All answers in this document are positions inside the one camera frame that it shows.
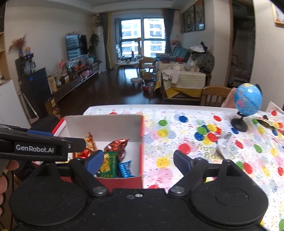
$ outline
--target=tv stand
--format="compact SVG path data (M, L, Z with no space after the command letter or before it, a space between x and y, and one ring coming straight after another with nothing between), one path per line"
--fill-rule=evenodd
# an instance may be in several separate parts
M88 76L87 78L81 79L80 78L81 72L88 69L89 67L91 67L93 74ZM98 72L99 72L99 64L94 63L92 65L86 66L85 68L78 70L78 71L72 73L71 75L69 75L70 81L68 83L62 84L61 87L57 88L58 91L52 94L53 97L55 98L55 101L58 102L59 100L61 100L70 91L72 91L73 89L78 87L81 83L85 82L87 79L91 78L92 76L94 76Z

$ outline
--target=blue globe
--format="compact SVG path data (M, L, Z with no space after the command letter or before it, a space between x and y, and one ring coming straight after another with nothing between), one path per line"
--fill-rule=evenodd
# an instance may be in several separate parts
M244 83L240 85L235 94L235 106L240 113L251 116L261 107L262 94L253 84Z

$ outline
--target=white cabinet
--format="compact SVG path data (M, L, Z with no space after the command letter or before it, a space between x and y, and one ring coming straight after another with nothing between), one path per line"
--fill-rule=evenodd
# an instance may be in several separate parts
M22 128L31 127L20 104L13 80L0 85L0 123Z

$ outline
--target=balloon print tablecloth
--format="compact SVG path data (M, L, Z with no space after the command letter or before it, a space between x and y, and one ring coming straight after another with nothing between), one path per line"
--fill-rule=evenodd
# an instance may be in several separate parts
M173 164L173 153L181 150L191 158L221 163L216 141L224 131L232 132L230 159L267 194L269 207L262 225L270 230L284 227L284 116L278 111L259 111L246 117L248 131L239 133L230 121L234 109L170 105L114 105L90 107L84 115L141 114L144 116L144 188L168 191L182 174ZM278 128L260 125L255 116L267 115Z

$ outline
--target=human hand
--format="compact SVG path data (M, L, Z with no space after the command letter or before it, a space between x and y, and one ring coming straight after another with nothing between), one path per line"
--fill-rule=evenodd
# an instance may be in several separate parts
M7 170L16 170L17 168L19 167L19 164L17 161L15 160L10 160L6 169ZM3 193L6 192L7 190L7 187L8 187L8 182L7 182L7 179L4 175L0 176L0 205L3 204L3 201L4 201L4 196L3 196Z

